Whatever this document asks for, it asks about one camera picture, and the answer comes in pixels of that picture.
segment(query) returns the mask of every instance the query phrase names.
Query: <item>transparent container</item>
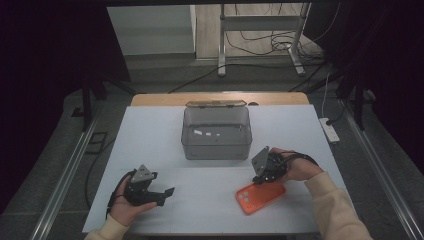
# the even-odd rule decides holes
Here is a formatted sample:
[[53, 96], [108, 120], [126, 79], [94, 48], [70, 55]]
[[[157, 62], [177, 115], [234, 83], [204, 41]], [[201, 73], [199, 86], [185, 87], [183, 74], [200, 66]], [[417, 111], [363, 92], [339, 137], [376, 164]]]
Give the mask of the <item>transparent container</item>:
[[190, 102], [181, 143], [189, 160], [244, 160], [252, 143], [249, 110], [243, 101]]

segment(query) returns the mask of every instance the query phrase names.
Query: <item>orange phone case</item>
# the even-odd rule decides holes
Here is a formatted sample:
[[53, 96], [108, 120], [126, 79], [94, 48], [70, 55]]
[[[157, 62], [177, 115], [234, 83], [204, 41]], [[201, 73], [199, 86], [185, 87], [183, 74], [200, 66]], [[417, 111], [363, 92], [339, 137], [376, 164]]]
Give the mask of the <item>orange phone case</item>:
[[246, 214], [252, 214], [285, 192], [286, 188], [281, 183], [250, 184], [236, 192], [236, 199]]

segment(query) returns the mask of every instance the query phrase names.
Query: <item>hand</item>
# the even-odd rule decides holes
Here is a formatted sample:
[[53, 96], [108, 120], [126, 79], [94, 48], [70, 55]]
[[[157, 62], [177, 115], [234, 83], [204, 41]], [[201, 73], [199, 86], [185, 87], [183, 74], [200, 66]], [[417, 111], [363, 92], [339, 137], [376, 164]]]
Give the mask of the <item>hand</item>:
[[[294, 154], [293, 150], [284, 150], [272, 148], [271, 152], [281, 153], [284, 158]], [[303, 158], [296, 158], [288, 163], [287, 173], [279, 180], [286, 182], [288, 180], [304, 181], [324, 172], [319, 166]]]
[[127, 176], [116, 191], [116, 199], [113, 203], [110, 215], [120, 224], [129, 227], [131, 223], [143, 212], [146, 212], [157, 206], [156, 202], [146, 203], [140, 206], [131, 205], [123, 196], [125, 185], [131, 176]]

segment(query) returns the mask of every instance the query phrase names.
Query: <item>beige sleeve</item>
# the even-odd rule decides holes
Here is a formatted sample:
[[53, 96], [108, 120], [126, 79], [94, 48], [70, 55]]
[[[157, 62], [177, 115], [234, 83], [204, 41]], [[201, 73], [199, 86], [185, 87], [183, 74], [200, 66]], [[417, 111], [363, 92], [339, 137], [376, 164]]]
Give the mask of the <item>beige sleeve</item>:
[[85, 240], [121, 240], [128, 229], [108, 214], [102, 228], [89, 232]]
[[372, 239], [358, 219], [347, 192], [337, 188], [327, 172], [311, 178], [305, 185], [312, 195], [314, 215], [323, 239]]

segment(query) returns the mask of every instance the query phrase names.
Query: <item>white power strip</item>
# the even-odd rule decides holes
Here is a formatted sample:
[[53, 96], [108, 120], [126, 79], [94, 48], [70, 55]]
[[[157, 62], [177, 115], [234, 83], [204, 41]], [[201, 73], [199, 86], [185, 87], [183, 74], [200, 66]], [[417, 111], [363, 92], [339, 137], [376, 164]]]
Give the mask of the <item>white power strip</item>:
[[327, 136], [327, 139], [330, 143], [337, 143], [340, 142], [339, 136], [337, 136], [336, 131], [334, 130], [333, 126], [327, 125], [328, 118], [320, 118], [319, 119], [322, 129], [324, 130], [325, 135]]

